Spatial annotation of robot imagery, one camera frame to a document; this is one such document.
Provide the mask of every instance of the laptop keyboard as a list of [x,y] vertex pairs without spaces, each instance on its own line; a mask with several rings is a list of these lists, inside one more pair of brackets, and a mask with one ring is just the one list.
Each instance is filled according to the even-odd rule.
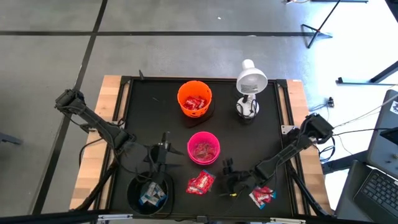
[[398,217],[398,182],[394,179],[378,170],[372,170],[359,192]]

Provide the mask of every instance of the concrete floor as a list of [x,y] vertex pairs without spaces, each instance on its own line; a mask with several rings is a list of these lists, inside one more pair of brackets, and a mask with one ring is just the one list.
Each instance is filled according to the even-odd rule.
[[[0,30],[91,31],[100,5],[101,0],[2,0]],[[302,23],[318,27],[333,5],[112,0],[99,30],[300,32]],[[330,123],[340,124],[378,105],[387,87],[336,86],[334,80],[370,78],[395,62],[398,23],[382,0],[341,3],[323,31],[335,37],[317,40],[310,50],[302,37],[97,37],[81,90],[94,108],[104,75],[138,75],[141,69],[146,76],[236,77],[241,61],[251,58],[269,78],[303,80],[309,107],[335,97]],[[54,100],[73,87],[88,39],[0,35],[0,131],[24,140],[22,146],[0,144],[0,216],[29,213],[61,120]],[[390,81],[398,83],[397,74]],[[368,100],[370,94],[380,100]],[[336,132],[371,128],[375,121]],[[366,148],[366,142],[343,140],[352,152]],[[68,210],[85,141],[84,132],[70,125],[44,212]],[[334,159],[344,155],[338,149]],[[335,189],[328,193],[339,196]]]

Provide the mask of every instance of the orange basket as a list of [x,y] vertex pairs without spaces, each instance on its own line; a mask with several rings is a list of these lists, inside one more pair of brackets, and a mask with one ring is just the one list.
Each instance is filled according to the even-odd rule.
[[[200,96],[206,100],[206,105],[199,110],[188,110],[183,104],[186,102],[188,96]],[[182,85],[177,93],[177,100],[182,112],[191,118],[199,118],[204,115],[211,103],[211,90],[208,85],[201,81],[189,81]]]

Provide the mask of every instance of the wooden board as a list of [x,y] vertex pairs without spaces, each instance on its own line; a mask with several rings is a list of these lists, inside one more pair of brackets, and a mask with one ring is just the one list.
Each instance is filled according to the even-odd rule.
[[[101,91],[99,93],[95,113],[99,114],[106,121],[111,121],[116,105],[116,98],[120,86],[121,76],[106,75],[103,80]],[[300,126],[305,116],[308,115],[307,101],[305,99],[302,82],[299,80],[288,80],[288,90],[290,104],[292,107],[294,123]],[[125,86],[122,97],[119,118],[124,111],[126,102]],[[281,94],[281,102],[284,102],[283,93]],[[284,120],[287,121],[287,113],[284,103],[281,105],[284,114]],[[98,133],[90,133],[87,142],[98,139]],[[75,190],[73,192],[70,208],[79,206],[88,194],[93,190],[100,177],[101,167],[104,160],[106,143],[104,141],[97,142],[85,149],[80,170],[76,180]],[[319,162],[318,152],[314,147],[304,150],[300,153],[302,166],[305,176],[305,183],[315,200],[331,214],[328,197],[326,194],[325,180],[323,178],[322,168]],[[100,208],[104,208],[104,202],[107,197],[108,185],[105,186],[101,196]],[[295,188],[296,198],[298,201],[298,209],[303,213],[302,198],[299,189]]]
[[[300,80],[287,80],[287,89],[289,91],[290,106],[292,108],[294,125],[300,127],[304,121],[306,115],[308,115],[307,100],[305,98],[303,83]],[[281,88],[279,88],[280,101],[284,102],[285,97]],[[287,123],[286,107],[281,103],[282,115],[285,123]],[[318,151],[315,147],[310,147],[300,153],[305,185],[311,192],[314,199],[321,205],[321,207],[328,212],[333,214],[330,208],[329,199],[325,187],[325,179],[322,172],[322,167],[319,161]],[[302,197],[299,187],[295,185],[295,193],[298,204],[298,212],[304,214]]]

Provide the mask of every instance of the pink container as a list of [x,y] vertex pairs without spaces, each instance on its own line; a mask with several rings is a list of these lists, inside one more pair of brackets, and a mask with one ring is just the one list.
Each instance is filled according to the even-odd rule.
[[[216,150],[215,156],[212,159],[210,159],[209,161],[199,161],[198,159],[194,158],[194,156],[193,156],[193,151],[195,150],[195,147],[199,143],[203,143],[203,142],[207,142],[208,144],[211,144]],[[201,132],[194,134],[189,139],[188,144],[187,144],[187,151],[188,151],[189,158],[191,158],[191,160],[193,162],[196,162],[199,165],[210,165],[210,164],[214,163],[214,161],[216,161],[216,159],[218,158],[218,156],[220,154],[220,143],[218,142],[218,139],[216,138],[216,136],[214,136],[214,134],[211,134],[206,131],[201,131]]]

